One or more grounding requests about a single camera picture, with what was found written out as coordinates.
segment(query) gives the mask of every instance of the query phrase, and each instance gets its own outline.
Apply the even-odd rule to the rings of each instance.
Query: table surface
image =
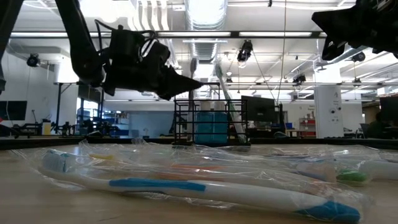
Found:
[[[76,151],[76,146],[54,147]],[[249,208],[219,208],[151,200],[54,185],[21,161],[0,151],[0,223],[324,223]],[[375,203],[364,223],[397,223],[398,182],[357,188]]]

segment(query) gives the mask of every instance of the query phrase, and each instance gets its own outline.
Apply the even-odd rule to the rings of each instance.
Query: person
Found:
[[[367,138],[378,138],[378,139],[388,139],[388,134],[386,135],[385,128],[390,127],[388,122],[383,121],[381,118],[381,113],[376,114],[376,120],[373,121],[368,130],[365,133]]]

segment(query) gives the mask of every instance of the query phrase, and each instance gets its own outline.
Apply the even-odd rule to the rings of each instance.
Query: chair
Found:
[[[368,129],[369,129],[369,124],[360,124],[361,125],[361,129],[363,132],[363,136],[364,138],[368,138]]]

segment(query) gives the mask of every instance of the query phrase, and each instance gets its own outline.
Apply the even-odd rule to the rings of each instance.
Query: bottle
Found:
[[[195,144],[206,144],[212,142],[214,114],[210,112],[211,104],[209,101],[200,103],[200,111],[196,113],[196,122],[206,122],[195,124]]]
[[[214,130],[213,142],[214,143],[227,143],[228,141],[228,116],[225,113],[225,104],[223,101],[215,102],[214,107]]]

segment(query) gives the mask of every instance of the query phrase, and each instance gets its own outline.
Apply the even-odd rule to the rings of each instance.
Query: metal rack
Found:
[[[209,111],[202,111],[198,110],[199,107],[199,102],[201,101],[209,101],[209,102],[217,102],[217,101],[222,101],[226,102],[224,106],[224,110],[209,110]],[[194,136],[197,134],[225,134],[228,137],[228,145],[248,145],[248,113],[247,113],[247,103],[244,103],[245,100],[174,100],[174,141],[175,144],[185,144],[187,143],[187,140],[184,138],[187,135],[192,135],[192,139],[194,139]],[[189,110],[189,104],[193,104],[193,110]],[[231,105],[234,105],[234,107],[239,107],[240,110],[232,110]],[[197,112],[221,112],[221,113],[226,113],[227,114],[227,121],[212,121],[212,122],[207,122],[207,121],[195,121],[195,116]],[[239,113],[241,115],[241,121],[232,121],[231,120],[231,113]],[[188,116],[192,116],[191,119],[192,121],[181,121],[180,118],[188,118]],[[195,125],[196,124],[203,124],[203,123],[212,123],[212,124],[228,124],[228,128],[225,133],[198,133],[195,130]],[[238,133],[236,132],[231,132],[229,129],[230,124],[242,124],[244,132],[243,133]],[[181,124],[192,124],[192,132],[190,133],[183,133],[181,129]],[[244,143],[239,143],[237,141],[237,138],[234,139],[231,136],[232,135],[240,135],[243,134],[246,137],[246,141]]]

